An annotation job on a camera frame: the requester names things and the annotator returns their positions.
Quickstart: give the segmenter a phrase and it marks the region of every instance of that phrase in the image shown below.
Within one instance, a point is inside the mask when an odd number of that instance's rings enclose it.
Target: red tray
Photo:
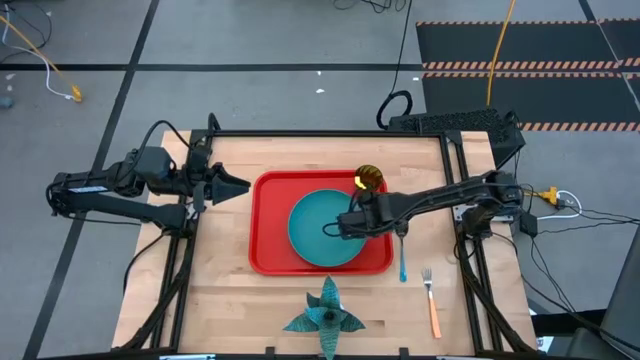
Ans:
[[[348,263],[320,267],[303,260],[291,246],[287,231],[291,210],[308,193],[336,189],[353,194],[354,170],[270,171],[254,185],[249,234],[249,262],[264,275],[371,275],[393,261],[391,235],[369,239]],[[380,191],[387,191],[382,184]]]

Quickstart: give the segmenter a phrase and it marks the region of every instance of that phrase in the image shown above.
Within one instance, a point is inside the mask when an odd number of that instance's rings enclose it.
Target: wooden table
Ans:
[[[470,175],[494,167],[485,133],[463,133],[463,141]],[[172,133],[165,133],[162,144],[180,166],[185,146]],[[450,149],[459,181],[455,152]],[[389,191],[411,193],[446,184],[439,141],[430,138],[221,137],[213,142],[212,163],[216,161],[223,162],[230,174],[252,183],[270,170],[355,169],[371,163],[382,170]],[[176,201],[171,196],[149,199],[154,204]],[[248,260],[251,202],[250,192],[208,207],[201,217],[179,350],[260,354],[265,347],[275,346],[276,354],[321,353],[317,333],[282,328],[305,308],[305,292],[319,295],[324,277],[269,277],[252,270]],[[506,225],[494,225],[494,232],[510,237]],[[158,234],[154,225],[143,225],[136,251]],[[407,347],[412,355],[473,354],[463,282],[452,254],[454,240],[449,209],[423,214],[411,220],[405,239],[406,283],[398,281],[398,241],[394,241],[394,262],[385,273],[334,277],[342,303],[367,327],[341,334],[337,353],[397,355],[398,348]],[[158,243],[133,267],[114,346],[126,342],[155,306],[168,243]],[[496,305],[525,342],[535,346],[513,247],[498,237],[485,240],[484,246]],[[431,335],[420,277],[424,265],[433,270],[441,339]],[[490,349],[479,302],[478,309],[484,346]],[[171,326],[172,311],[168,310],[166,329]],[[163,332],[163,344],[168,344],[168,333]]]

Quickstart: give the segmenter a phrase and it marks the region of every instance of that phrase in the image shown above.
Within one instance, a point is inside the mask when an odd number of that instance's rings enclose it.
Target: orange-handled fork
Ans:
[[[433,330],[433,337],[440,339],[440,322],[438,322],[438,313],[436,312],[436,301],[433,299],[433,280],[431,278],[431,268],[422,268],[422,281],[429,293],[429,316],[431,317],[431,329]]]

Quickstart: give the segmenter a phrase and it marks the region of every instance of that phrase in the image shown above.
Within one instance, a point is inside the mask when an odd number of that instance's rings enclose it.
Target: white cable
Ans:
[[[543,216],[543,217],[539,217],[538,220],[548,220],[548,219],[573,219],[576,218],[580,215],[582,215],[582,204],[580,203],[580,200],[578,200],[578,197],[573,195],[572,193],[570,193],[567,190],[558,190],[557,194],[556,194],[556,198],[560,199],[560,194],[567,194],[569,196],[571,196],[575,201],[576,204],[578,204],[578,212],[572,215],[549,215],[549,216]]]
[[[49,86],[49,78],[51,77],[51,69],[49,68],[49,63],[47,62],[47,60],[43,59],[42,56],[34,53],[33,51],[31,51],[29,49],[25,49],[25,48],[20,47],[20,46],[14,46],[14,45],[7,44],[7,33],[9,32],[9,24],[8,23],[11,22],[11,15],[10,15],[10,12],[9,12],[9,6],[7,4],[4,4],[4,9],[6,10],[6,14],[7,14],[7,17],[6,17],[7,24],[4,25],[4,32],[2,33],[2,43],[5,44],[6,46],[12,48],[12,49],[28,52],[29,54],[37,56],[40,60],[42,60],[44,62],[44,66],[46,66],[46,68],[47,68],[47,79],[45,81],[45,85],[46,85],[47,89],[49,91],[51,91],[52,93],[58,95],[58,96],[64,97],[67,100],[73,100],[73,96],[71,96],[69,94],[59,93],[59,92],[53,90],[51,88],[51,86]]]

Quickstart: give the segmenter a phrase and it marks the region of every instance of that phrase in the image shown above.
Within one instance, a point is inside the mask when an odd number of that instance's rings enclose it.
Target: plate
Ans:
[[[328,223],[336,222],[339,214],[349,208],[351,196],[338,190],[317,190],[300,199],[289,215],[289,241],[304,260],[323,267],[348,263],[356,257],[366,239],[343,240],[322,231]],[[337,231],[336,226],[327,228]]]

